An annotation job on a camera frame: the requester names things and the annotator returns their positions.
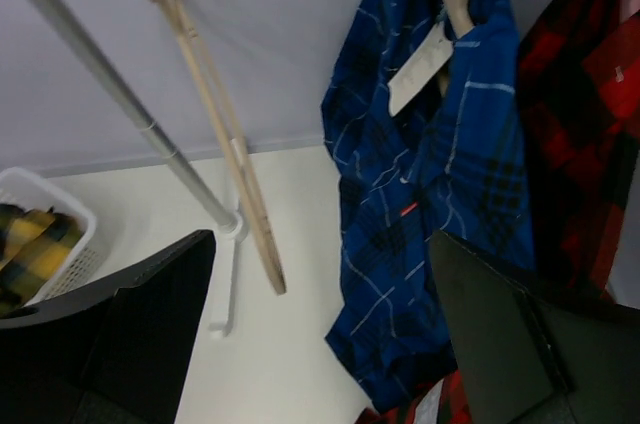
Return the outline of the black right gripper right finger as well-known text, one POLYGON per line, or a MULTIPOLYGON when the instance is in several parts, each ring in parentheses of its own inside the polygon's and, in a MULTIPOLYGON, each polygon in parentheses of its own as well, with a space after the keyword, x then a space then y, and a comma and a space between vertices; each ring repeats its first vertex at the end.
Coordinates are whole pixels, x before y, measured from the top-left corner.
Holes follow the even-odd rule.
POLYGON ((638 310, 547 283, 443 231, 429 255, 474 422, 638 422, 638 310))

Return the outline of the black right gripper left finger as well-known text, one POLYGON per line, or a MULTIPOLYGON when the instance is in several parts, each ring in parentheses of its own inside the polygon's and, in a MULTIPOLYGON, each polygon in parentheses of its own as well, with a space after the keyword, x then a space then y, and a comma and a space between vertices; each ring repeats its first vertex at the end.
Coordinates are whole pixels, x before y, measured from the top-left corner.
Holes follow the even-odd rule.
POLYGON ((174 422, 215 254, 197 230, 3 317, 2 422, 174 422))

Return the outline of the yellow plaid shirt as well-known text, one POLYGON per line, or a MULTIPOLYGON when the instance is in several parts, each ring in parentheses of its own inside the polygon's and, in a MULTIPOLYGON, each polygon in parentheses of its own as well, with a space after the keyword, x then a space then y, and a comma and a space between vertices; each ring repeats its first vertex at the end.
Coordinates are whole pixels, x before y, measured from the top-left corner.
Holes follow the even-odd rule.
POLYGON ((54 209, 1 205, 1 314, 23 307, 54 276, 84 231, 54 209))

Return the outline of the blue plaid shirt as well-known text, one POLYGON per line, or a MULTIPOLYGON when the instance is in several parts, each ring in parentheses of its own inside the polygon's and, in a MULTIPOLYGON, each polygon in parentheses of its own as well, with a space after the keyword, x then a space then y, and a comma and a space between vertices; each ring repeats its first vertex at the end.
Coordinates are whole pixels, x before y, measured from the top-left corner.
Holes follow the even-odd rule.
POLYGON ((339 172, 344 305, 326 340, 379 412, 456 361, 428 245, 439 230, 535 268, 524 133, 515 102, 519 35, 509 0, 470 0, 449 83, 398 115, 391 79, 446 23, 441 0, 361 0, 321 104, 339 172))

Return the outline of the beige hanger with blue shirt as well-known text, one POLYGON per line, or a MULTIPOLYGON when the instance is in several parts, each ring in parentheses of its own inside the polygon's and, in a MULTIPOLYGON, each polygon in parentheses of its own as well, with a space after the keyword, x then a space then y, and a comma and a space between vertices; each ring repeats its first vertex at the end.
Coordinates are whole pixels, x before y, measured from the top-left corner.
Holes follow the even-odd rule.
MULTIPOLYGON (((468 34, 474 24, 469 14, 469 0, 442 0, 454 35, 468 34)), ((449 78, 446 65, 453 55, 453 43, 445 35, 445 24, 439 22, 409 56, 388 83, 389 113, 399 114, 432 79, 444 94, 449 78)))

